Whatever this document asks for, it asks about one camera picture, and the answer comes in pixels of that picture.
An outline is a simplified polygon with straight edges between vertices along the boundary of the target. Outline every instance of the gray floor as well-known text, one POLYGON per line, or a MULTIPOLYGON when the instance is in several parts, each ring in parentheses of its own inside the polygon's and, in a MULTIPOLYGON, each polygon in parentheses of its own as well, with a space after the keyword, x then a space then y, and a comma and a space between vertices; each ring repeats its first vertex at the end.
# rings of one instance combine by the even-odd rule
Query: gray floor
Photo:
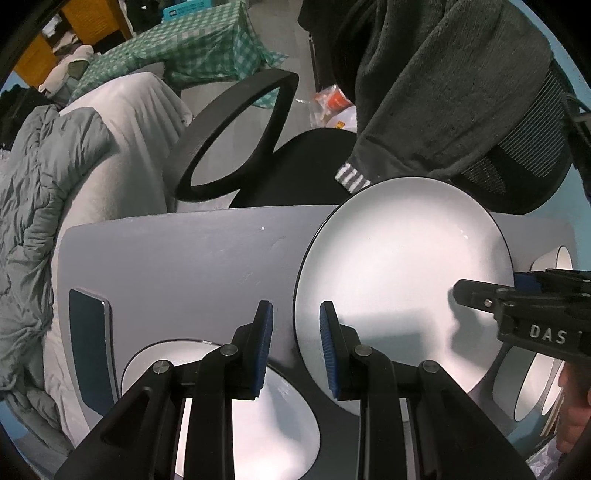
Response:
MULTIPOLYGON (((248 10, 255 31, 269 50, 289 55, 281 66, 300 76, 300 84, 278 146, 311 128, 309 101, 314 95, 314 76, 308 33, 297 23, 302 0, 251 0, 248 10)), ((184 90, 181 98, 194 114, 233 83, 211 83, 184 90)), ((193 184, 217 180, 236 170, 251 154, 271 111, 249 107, 212 145, 193 175, 193 184)), ((179 212, 227 208, 236 193, 201 203, 183 203, 179 212)))

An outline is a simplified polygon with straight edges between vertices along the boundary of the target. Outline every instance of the finger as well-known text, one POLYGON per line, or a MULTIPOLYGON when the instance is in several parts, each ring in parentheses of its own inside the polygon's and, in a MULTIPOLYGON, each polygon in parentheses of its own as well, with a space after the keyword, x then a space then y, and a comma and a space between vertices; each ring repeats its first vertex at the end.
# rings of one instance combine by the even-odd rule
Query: finger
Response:
POLYGON ((558 376, 558 386, 559 387, 566 387, 566 385, 569 383, 569 380, 572 378, 572 370, 573 367, 570 363, 565 362, 564 363, 564 367, 562 367, 562 371, 560 372, 560 375, 558 376))
POLYGON ((581 434, 583 433, 584 427, 573 427, 569 426, 564 430, 564 432, 560 435, 560 440, 568 443, 572 443, 573 445, 579 441, 581 434))
POLYGON ((570 453, 570 451, 573 449, 574 444, 569 443, 565 440, 556 440, 556 448, 558 449, 559 452, 562 453, 570 453))
POLYGON ((565 424, 584 427, 591 418, 591 407, 570 405, 560 412, 560 417, 565 424))
POLYGON ((572 378, 569 378, 569 382, 564 386, 563 392, 566 404, 569 406, 572 405, 577 408, 591 408, 589 405, 589 392, 582 392, 579 384, 572 378))

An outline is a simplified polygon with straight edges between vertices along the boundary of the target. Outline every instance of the black chair armrest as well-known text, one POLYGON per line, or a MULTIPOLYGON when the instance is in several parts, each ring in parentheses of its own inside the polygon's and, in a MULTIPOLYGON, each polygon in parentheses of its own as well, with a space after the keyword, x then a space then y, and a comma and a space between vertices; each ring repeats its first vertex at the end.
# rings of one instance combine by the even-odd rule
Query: black chair armrest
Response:
POLYGON ((269 165, 283 130, 299 77, 285 70, 263 70, 238 82, 199 113, 178 139, 164 164, 165 188, 177 200, 202 202, 241 188, 247 179, 269 165), (275 108, 252 155, 234 172, 204 185, 191 185, 195 167, 224 129, 260 97, 279 88, 275 108))

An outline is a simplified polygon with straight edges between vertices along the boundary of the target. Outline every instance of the plate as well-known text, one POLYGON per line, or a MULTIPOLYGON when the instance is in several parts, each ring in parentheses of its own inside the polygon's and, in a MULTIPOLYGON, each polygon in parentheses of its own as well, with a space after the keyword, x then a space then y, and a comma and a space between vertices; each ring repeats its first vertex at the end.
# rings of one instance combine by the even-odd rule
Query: plate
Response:
POLYGON ((573 260, 570 257, 569 249, 564 245, 554 248, 548 253, 539 257, 532 266, 530 271, 544 271, 547 268, 559 268, 561 270, 572 270, 573 260))
MULTIPOLYGON (((197 340, 158 343, 137 353, 125 368, 125 393, 156 361, 184 365, 201 360, 219 345, 197 340)), ((175 473, 182 477, 191 412, 187 399, 181 421, 175 473)), ((232 427, 236 480, 298 480, 320 449, 320 432, 312 410, 282 376, 267 367, 265 385, 254 401, 233 400, 232 427)))
POLYGON ((554 367, 557 362, 560 361, 514 346, 499 367, 492 390, 493 400, 509 418, 521 421, 546 394, 544 407, 540 405, 539 408, 545 415, 560 394, 560 388, 556 388, 558 372, 554 367))
MULTIPOLYGON (((310 375, 330 397, 319 307, 393 361, 431 359, 465 390, 482 379, 501 343, 492 314, 458 305, 457 280, 513 286, 511 257, 490 214, 442 181, 404 177, 361 190, 313 239, 294 295, 294 324, 310 375)), ((359 402, 338 402, 359 412, 359 402)))
POLYGON ((558 371, 556 372, 556 376, 554 377, 550 385, 550 390, 548 390, 548 396, 546 397, 546 400, 544 400, 544 405, 542 406, 542 415, 546 415, 550 411, 550 409, 554 407, 554 404, 556 403, 556 400, 558 400, 560 392, 562 392, 562 388, 560 388, 560 386, 558 385, 558 380, 560 379, 560 373, 562 372, 563 368, 564 362, 561 362, 558 371))

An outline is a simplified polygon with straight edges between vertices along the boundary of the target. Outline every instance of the mesh chair back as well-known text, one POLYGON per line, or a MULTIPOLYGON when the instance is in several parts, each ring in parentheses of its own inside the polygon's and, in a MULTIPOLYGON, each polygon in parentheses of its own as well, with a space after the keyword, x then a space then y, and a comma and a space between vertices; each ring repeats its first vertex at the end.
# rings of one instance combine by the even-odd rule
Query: mesh chair back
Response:
POLYGON ((542 205, 560 187, 571 165, 561 100, 572 91, 552 61, 542 88, 519 124, 452 182, 496 212, 519 215, 542 205))

